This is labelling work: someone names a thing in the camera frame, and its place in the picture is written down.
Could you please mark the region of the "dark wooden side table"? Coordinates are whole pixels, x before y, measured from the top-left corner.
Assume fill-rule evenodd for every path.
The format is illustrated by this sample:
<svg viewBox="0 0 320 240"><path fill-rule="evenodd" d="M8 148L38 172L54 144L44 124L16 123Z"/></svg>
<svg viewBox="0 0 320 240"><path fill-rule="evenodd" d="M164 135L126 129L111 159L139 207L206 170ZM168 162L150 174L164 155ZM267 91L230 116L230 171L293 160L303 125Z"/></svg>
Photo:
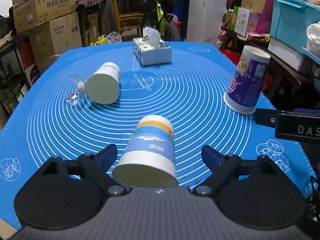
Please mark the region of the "dark wooden side table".
<svg viewBox="0 0 320 240"><path fill-rule="evenodd" d="M106 0L79 0L75 3L78 13L82 46L98 41L106 26L104 19Z"/></svg>

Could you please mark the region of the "wooden chair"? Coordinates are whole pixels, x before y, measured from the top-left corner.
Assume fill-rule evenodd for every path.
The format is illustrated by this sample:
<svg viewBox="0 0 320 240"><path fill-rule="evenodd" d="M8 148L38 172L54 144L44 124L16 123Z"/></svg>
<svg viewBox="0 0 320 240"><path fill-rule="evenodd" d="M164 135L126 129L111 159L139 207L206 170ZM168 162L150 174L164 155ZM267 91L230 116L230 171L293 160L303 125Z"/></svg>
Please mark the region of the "wooden chair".
<svg viewBox="0 0 320 240"><path fill-rule="evenodd" d="M140 12L120 14L117 0L112 0L112 5L116 32L122 34L124 31L136 29L137 35L140 37L140 24L144 14Z"/></svg>

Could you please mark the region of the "white paper cup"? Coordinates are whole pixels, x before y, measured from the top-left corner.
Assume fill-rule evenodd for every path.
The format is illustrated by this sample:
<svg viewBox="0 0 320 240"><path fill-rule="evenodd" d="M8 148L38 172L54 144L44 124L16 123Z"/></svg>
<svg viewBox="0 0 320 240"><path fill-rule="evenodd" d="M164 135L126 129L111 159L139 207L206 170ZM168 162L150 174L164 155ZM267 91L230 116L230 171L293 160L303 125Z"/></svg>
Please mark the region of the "white paper cup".
<svg viewBox="0 0 320 240"><path fill-rule="evenodd" d="M86 94L95 103L109 105L120 93L120 68L113 62L103 63L86 81Z"/></svg>

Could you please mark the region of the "open top cardboard box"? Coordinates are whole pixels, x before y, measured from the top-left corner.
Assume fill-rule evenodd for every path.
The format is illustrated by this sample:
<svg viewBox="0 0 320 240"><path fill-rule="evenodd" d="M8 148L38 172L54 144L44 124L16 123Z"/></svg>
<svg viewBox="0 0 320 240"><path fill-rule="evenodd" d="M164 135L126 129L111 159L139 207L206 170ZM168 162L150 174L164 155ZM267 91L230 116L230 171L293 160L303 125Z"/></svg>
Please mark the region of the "open top cardboard box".
<svg viewBox="0 0 320 240"><path fill-rule="evenodd" d="M75 0L12 0L12 8L19 34L75 12Z"/></svg>

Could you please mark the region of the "black metal shelf rack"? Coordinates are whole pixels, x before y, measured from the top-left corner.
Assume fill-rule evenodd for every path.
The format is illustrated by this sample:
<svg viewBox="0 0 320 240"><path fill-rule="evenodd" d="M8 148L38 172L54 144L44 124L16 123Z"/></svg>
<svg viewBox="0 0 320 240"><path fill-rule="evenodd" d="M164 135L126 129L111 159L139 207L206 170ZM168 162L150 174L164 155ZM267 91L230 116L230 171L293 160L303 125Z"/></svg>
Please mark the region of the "black metal shelf rack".
<svg viewBox="0 0 320 240"><path fill-rule="evenodd" d="M1 107L7 116L13 113L39 77L28 37L1 45Z"/></svg>

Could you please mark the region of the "purple paper cup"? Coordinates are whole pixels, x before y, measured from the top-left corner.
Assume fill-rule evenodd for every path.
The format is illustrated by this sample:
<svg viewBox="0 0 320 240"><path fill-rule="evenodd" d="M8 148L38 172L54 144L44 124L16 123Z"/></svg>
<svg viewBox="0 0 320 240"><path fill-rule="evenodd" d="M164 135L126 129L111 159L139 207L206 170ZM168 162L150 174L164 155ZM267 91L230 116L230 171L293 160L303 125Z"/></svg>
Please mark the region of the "purple paper cup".
<svg viewBox="0 0 320 240"><path fill-rule="evenodd" d="M223 95L230 109L245 115L254 113L270 58L271 55L260 48L244 46L235 73Z"/></svg>

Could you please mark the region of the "clear plastic cup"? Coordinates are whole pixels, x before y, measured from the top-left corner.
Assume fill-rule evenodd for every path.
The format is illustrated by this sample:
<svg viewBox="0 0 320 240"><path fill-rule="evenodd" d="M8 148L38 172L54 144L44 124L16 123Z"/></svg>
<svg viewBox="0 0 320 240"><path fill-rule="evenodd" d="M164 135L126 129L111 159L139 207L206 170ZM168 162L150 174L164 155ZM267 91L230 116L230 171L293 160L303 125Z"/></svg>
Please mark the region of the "clear plastic cup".
<svg viewBox="0 0 320 240"><path fill-rule="evenodd" d="M87 75L69 75L68 76L72 83L73 87L70 92L65 95L65 101L71 105L78 105L86 96L86 82Z"/></svg>

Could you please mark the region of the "green and white carton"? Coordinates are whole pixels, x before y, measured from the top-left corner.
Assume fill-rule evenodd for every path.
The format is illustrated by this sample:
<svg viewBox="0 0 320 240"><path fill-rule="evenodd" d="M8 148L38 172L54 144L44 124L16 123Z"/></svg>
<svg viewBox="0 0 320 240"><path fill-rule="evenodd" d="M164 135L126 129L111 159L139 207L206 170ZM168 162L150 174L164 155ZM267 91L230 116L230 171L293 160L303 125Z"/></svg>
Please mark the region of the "green and white carton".
<svg viewBox="0 0 320 240"><path fill-rule="evenodd" d="M235 6L233 9L230 29L242 37L255 31L260 14L243 7Z"/></svg>

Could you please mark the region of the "white tissue box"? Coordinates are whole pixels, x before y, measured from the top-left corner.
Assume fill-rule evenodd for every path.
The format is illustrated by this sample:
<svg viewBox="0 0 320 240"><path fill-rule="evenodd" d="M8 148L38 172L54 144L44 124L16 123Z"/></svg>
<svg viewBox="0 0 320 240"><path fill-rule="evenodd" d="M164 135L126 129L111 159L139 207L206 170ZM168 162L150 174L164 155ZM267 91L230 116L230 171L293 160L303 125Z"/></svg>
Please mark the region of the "white tissue box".
<svg viewBox="0 0 320 240"><path fill-rule="evenodd" d="M143 66L171 63L172 48L161 39L157 29L143 28L143 37L133 39L133 51Z"/></svg>

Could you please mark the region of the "teal plastic storage bin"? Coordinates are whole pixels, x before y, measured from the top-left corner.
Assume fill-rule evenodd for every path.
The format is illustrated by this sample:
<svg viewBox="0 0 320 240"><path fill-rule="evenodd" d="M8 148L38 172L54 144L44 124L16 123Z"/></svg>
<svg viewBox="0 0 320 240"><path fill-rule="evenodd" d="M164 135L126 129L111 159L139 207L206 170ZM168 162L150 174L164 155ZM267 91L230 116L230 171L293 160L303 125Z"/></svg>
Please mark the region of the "teal plastic storage bin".
<svg viewBox="0 0 320 240"><path fill-rule="evenodd" d="M306 46L306 30L318 23L319 6L304 0L273 0L270 35L298 53Z"/></svg>

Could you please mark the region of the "yellow oil jug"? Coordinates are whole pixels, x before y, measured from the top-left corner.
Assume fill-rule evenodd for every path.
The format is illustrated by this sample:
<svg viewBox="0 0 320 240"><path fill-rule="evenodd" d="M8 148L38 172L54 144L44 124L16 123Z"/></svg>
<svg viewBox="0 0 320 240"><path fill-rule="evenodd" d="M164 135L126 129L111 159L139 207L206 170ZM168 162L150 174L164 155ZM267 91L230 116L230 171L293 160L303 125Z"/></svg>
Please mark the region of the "yellow oil jug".
<svg viewBox="0 0 320 240"><path fill-rule="evenodd" d="M105 35L101 35L96 42L92 42L89 45L90 46L97 46L97 45L102 45L102 44L107 44L107 39Z"/></svg>

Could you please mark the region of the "lower stacked cardboard box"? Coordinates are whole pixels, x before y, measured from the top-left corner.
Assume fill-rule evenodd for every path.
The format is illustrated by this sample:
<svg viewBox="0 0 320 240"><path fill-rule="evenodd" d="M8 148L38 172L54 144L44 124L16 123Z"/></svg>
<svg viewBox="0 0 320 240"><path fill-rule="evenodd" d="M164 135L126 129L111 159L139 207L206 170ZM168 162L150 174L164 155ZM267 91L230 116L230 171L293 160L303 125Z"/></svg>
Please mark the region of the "lower stacked cardboard box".
<svg viewBox="0 0 320 240"><path fill-rule="evenodd" d="M82 47L77 12L46 22L28 34L40 73L46 71L61 54Z"/></svg>

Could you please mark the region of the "green and black bicycle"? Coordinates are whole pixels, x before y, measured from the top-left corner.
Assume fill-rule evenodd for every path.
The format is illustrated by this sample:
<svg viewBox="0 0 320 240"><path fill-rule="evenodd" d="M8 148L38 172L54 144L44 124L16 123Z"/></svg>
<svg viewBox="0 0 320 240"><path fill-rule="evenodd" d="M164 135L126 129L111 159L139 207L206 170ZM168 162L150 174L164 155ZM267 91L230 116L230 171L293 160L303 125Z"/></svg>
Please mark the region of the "green and black bicycle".
<svg viewBox="0 0 320 240"><path fill-rule="evenodd" d="M164 41L182 41L174 21L172 6L175 0L136 0L137 9L143 14L140 29L151 27L159 31Z"/></svg>

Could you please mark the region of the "blue silicone baking mat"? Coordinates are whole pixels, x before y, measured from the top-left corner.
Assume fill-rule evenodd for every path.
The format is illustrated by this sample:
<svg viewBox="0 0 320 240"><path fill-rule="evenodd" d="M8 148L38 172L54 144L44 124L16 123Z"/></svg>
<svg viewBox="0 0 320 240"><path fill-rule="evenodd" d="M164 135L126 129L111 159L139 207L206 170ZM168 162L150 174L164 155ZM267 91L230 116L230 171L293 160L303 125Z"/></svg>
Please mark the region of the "blue silicone baking mat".
<svg viewBox="0 0 320 240"><path fill-rule="evenodd" d="M115 144L122 154L142 117L161 115L174 127L176 175L193 188L209 176L201 148L244 159L266 154L304 196L311 194L314 170L297 142L279 140L253 116L231 110L223 95L235 65L214 46L172 42L172 62L144 67L130 42L80 48L62 54L31 87L1 130L1 219L15 228L16 193L51 156L75 159ZM111 105L83 98L65 101L75 80L103 63L120 68L120 96Z"/></svg>

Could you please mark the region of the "blue and yellow paper cup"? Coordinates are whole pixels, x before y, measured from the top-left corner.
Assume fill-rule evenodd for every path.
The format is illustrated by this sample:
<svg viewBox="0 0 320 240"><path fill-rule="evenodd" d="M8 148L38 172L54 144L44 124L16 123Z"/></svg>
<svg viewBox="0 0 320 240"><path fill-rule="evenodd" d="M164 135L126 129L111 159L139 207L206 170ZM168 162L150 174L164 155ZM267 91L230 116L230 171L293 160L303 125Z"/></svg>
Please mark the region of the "blue and yellow paper cup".
<svg viewBox="0 0 320 240"><path fill-rule="evenodd" d="M177 187L174 128L161 115L143 117L112 177L125 189L131 187Z"/></svg>

